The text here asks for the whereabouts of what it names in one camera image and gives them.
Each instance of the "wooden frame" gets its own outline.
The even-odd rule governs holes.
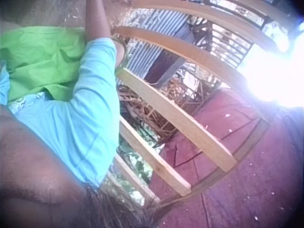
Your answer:
[[[254,148],[254,146],[260,141],[262,136],[265,134],[267,129],[269,128],[269,124],[264,120],[260,119],[249,136],[244,140],[244,142],[239,146],[237,151],[234,153],[234,157],[238,162],[242,161],[249,152]],[[220,181],[227,175],[223,170],[217,168],[212,173],[210,173],[207,177],[201,179],[198,183],[192,186],[192,191],[189,195],[185,197],[181,197],[179,195],[175,195],[168,199],[162,200],[161,204],[167,204],[178,201],[185,201],[195,195],[202,193],[207,190],[215,183]]]
[[[117,155],[114,157],[114,162],[119,168],[122,175],[138,190],[142,196],[149,201],[159,202],[160,199],[152,192],[148,185],[139,179],[135,173],[130,169],[130,167],[123,161],[123,159]]]
[[[265,51],[279,53],[276,43],[257,27],[237,16],[230,15],[211,6],[176,0],[140,0],[133,5],[133,8],[174,10],[199,16],[248,38]]]
[[[120,134],[151,165],[153,170],[181,196],[191,192],[191,185],[159,156],[122,117],[120,117]]]
[[[127,69],[121,71],[117,77],[171,122],[223,171],[229,171],[237,163],[229,150],[213,135],[152,86]]]
[[[273,7],[272,5],[262,0],[227,0],[227,1],[231,1],[244,8],[246,8],[246,6],[249,6],[259,12],[262,12],[264,15],[277,21],[280,25],[282,25],[289,31],[291,31],[295,27],[295,24],[292,22],[292,20],[290,20],[290,18],[286,14],[284,14],[277,8]]]
[[[254,2],[255,0],[230,1],[246,2],[246,4],[250,4],[250,7],[253,8],[258,8],[265,4],[263,2]],[[253,29],[253,26],[249,23],[242,21],[236,16],[229,15],[209,6],[185,1],[141,0],[134,5],[134,8],[177,10],[194,14],[196,16],[206,18],[207,20],[214,21],[215,23],[223,24],[226,28],[238,32],[238,34],[256,42],[260,46],[264,47],[264,49],[267,49],[267,46],[269,46],[270,48],[268,50],[276,51],[276,47],[272,46],[272,43],[269,41],[269,39],[265,38],[264,34],[261,34],[261,31],[258,30],[258,33],[256,33],[257,29]],[[268,8],[268,6],[266,8],[264,7],[264,9],[266,9],[266,11],[272,10],[272,12],[275,12],[273,8]],[[280,14],[276,14],[274,17],[278,18],[279,16],[282,17]],[[246,98],[251,104],[254,105],[256,112],[262,117],[258,120],[249,136],[232,155],[191,116],[185,113],[181,108],[171,102],[156,89],[151,87],[149,84],[144,82],[142,79],[138,78],[127,69],[124,69],[117,75],[123,83],[129,86],[135,93],[138,94],[138,96],[140,96],[157,112],[159,112],[159,114],[166,118],[218,166],[218,168],[210,173],[207,177],[191,186],[169,164],[167,164],[163,158],[155,153],[148,143],[144,141],[144,139],[121,117],[120,134],[152,166],[154,171],[177,191],[178,194],[170,197],[169,199],[160,201],[160,199],[148,188],[146,183],[140,180],[122,160],[122,158],[117,155],[115,157],[115,163],[121,170],[122,174],[146,199],[155,200],[156,202],[160,201],[162,205],[184,201],[190,197],[202,193],[225,177],[227,172],[230,172],[235,167],[236,163],[242,161],[243,158],[251,151],[251,149],[254,148],[254,146],[267,131],[269,127],[268,121],[273,118],[274,110],[269,111],[267,110],[269,109],[269,106],[264,107],[259,103],[259,101],[249,92],[246,79],[238,71],[234,70],[232,67],[229,67],[218,58],[212,56],[209,52],[202,50],[193,44],[174,37],[166,36],[164,34],[139,28],[119,27],[116,32],[124,36],[139,38],[151,44],[158,45],[206,69]],[[218,46],[215,47],[216,49],[223,49],[224,51],[230,53],[233,57],[240,60],[242,59],[241,57],[235,56],[236,53],[226,50],[226,48],[222,47],[218,43],[216,45]],[[230,46],[241,54],[241,51],[236,49],[236,47],[233,45]],[[109,178],[111,182],[116,184],[115,181],[111,179],[111,176]]]
[[[253,105],[256,112],[264,120],[271,121],[273,110],[261,105],[258,99],[250,92],[247,80],[237,70],[228,66],[209,52],[181,39],[141,28],[118,27],[116,33],[158,45],[199,65],[236,90],[236,92]]]

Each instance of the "metal roof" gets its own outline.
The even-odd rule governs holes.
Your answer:
[[[137,28],[160,32],[169,36],[179,37],[181,27],[188,26],[188,14],[171,10],[156,9],[147,16]],[[161,47],[132,39],[128,45],[130,61],[127,68],[138,77],[144,78],[150,67],[162,51]]]

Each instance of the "bright light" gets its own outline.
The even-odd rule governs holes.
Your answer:
[[[302,24],[299,26],[299,30],[303,31],[304,30],[304,22],[302,22]]]
[[[304,33],[294,43],[290,58],[263,51],[257,45],[254,55],[238,70],[248,79],[251,91],[265,101],[285,107],[304,107]]]
[[[280,49],[280,51],[286,52],[289,49],[288,37],[283,37],[283,36],[278,37],[277,39],[275,39],[275,42],[278,48]]]

